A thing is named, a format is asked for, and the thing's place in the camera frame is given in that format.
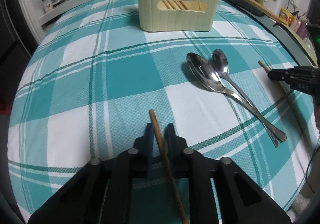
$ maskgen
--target spoon handle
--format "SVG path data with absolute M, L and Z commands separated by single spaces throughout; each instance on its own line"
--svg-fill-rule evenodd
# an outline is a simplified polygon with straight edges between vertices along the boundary
M 273 124 L 271 124 L 268 120 L 266 120 L 259 111 L 253 109 L 247 102 L 245 102 L 242 98 L 240 98 L 234 91 L 230 89 L 226 89 L 223 94 L 226 96 L 233 98 L 235 101 L 240 103 L 242 106 L 244 106 L 246 109 L 248 109 L 252 114 L 254 114 L 263 124 L 265 124 L 272 133 L 274 133 L 279 139 L 286 141 L 287 135 L 282 132 L 280 129 L 276 128 Z
M 225 78 L 226 81 L 228 81 L 239 93 L 242 97 L 244 97 L 244 99 L 249 103 L 249 105 L 251 107 L 253 107 L 256 111 L 259 111 L 256 106 L 253 104 L 253 102 L 251 101 L 251 99 L 244 93 L 244 91 L 232 80 L 230 79 L 230 77 Z M 266 129 L 266 131 L 268 132 L 273 144 L 275 145 L 275 147 L 278 147 L 278 141 L 276 140 L 276 136 L 272 133 L 272 131 L 262 122 L 262 125 L 264 126 L 264 128 Z

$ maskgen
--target yellow package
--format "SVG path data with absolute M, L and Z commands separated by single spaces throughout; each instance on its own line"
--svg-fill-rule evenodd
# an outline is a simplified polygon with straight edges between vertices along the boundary
M 284 24 L 289 25 L 293 19 L 293 15 L 287 9 L 281 8 L 279 18 Z

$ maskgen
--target bottle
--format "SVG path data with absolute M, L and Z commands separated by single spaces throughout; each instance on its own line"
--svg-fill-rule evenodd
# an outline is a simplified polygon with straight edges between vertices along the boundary
M 293 19 L 291 20 L 291 23 L 290 23 L 290 28 L 294 31 L 294 32 L 297 32 L 297 30 L 299 29 L 301 25 L 301 21 L 298 19 L 297 15 L 295 15 L 293 17 Z
M 297 35 L 300 36 L 302 40 L 304 40 L 308 36 L 307 24 L 309 20 L 305 16 L 300 16 L 301 25 L 297 30 Z

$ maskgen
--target metal screw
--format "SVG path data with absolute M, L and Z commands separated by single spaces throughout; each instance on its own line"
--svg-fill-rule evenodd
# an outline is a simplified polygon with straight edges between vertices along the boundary
M 221 161 L 222 163 L 224 163 L 224 164 L 230 164 L 230 163 L 232 162 L 231 159 L 230 159 L 229 157 L 226 157 L 226 156 L 222 157 L 222 158 L 220 159 L 220 161 Z
M 98 165 L 100 164 L 101 160 L 99 158 L 92 158 L 90 161 L 91 165 Z
M 130 155 L 136 155 L 137 153 L 139 153 L 139 150 L 138 150 L 137 148 L 130 148 L 130 149 L 128 150 L 128 153 L 129 153 Z
M 191 155 L 193 153 L 193 149 L 192 148 L 185 148 L 185 149 L 183 149 L 183 153 L 186 155 Z

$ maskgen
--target cable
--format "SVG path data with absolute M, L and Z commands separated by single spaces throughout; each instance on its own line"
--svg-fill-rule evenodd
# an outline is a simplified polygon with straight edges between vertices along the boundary
M 289 1 L 288 1 L 288 6 L 287 6 L 287 10 L 288 10 L 288 8 L 289 8 L 289 4 L 290 4 L 290 1 L 291 1 L 291 0 L 289 0 Z M 295 7 L 294 7 L 294 0 L 293 0 L 293 2 L 292 2 L 292 3 L 293 3 L 293 8 L 294 8 L 294 11 L 296 11 L 296 9 L 295 9 Z
M 313 161 L 313 159 L 315 158 L 316 154 L 320 151 L 320 137 L 318 139 L 318 142 L 316 144 L 316 149 L 313 151 L 312 153 L 312 156 L 310 158 L 310 162 L 308 163 L 308 166 L 307 166 L 307 170 L 306 170 L 306 184 L 309 186 L 310 190 L 312 191 L 313 194 L 315 194 L 315 190 L 312 188 L 311 184 L 309 183 L 308 181 L 308 177 L 309 177 L 309 168 L 311 166 L 311 163 Z

